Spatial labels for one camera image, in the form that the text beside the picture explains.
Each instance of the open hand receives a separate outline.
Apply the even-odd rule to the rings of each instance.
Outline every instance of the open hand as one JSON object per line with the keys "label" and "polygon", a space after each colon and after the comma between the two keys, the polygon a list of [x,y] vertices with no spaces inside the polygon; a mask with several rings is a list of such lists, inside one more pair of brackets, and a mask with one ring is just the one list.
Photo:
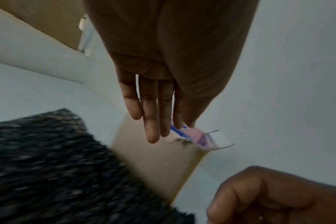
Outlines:
{"label": "open hand", "polygon": [[[236,66],[258,0],[85,0],[147,140],[194,126]],[[139,75],[140,100],[136,93]]]}
{"label": "open hand", "polygon": [[250,167],[219,187],[209,224],[336,223],[336,187]]}

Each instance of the beige surface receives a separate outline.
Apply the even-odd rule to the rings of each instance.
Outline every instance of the beige surface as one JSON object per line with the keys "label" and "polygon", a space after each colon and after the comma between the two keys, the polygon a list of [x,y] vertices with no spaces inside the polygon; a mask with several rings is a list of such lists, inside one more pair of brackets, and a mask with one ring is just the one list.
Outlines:
{"label": "beige surface", "polygon": [[126,116],[112,149],[134,175],[156,193],[172,201],[196,168],[205,152],[194,145],[167,142],[150,144],[143,121]]}
{"label": "beige surface", "polygon": [[81,0],[0,0],[0,8],[34,28],[78,49],[84,16]]}

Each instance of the black fuzzy rug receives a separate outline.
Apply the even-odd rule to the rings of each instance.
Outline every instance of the black fuzzy rug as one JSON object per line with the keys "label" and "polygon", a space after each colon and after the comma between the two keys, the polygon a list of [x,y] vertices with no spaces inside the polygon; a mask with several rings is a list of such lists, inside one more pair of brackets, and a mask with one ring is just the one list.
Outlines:
{"label": "black fuzzy rug", "polygon": [[193,224],[62,109],[0,123],[0,223]]}

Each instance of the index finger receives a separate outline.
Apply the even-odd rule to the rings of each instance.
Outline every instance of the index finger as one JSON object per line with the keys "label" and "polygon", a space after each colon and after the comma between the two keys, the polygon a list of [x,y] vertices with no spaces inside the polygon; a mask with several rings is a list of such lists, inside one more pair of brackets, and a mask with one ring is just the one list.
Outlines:
{"label": "index finger", "polygon": [[309,183],[287,173],[250,167],[220,185],[207,216],[213,224],[229,223],[260,197],[287,207],[307,207],[314,201],[314,185]]}

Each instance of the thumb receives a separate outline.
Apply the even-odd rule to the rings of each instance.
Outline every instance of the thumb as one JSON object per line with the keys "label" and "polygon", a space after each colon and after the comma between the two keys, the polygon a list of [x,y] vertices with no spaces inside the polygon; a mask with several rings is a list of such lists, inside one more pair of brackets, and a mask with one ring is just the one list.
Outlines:
{"label": "thumb", "polygon": [[188,127],[194,127],[197,119],[206,110],[213,99],[209,100],[192,100],[186,97],[183,98],[182,119]]}

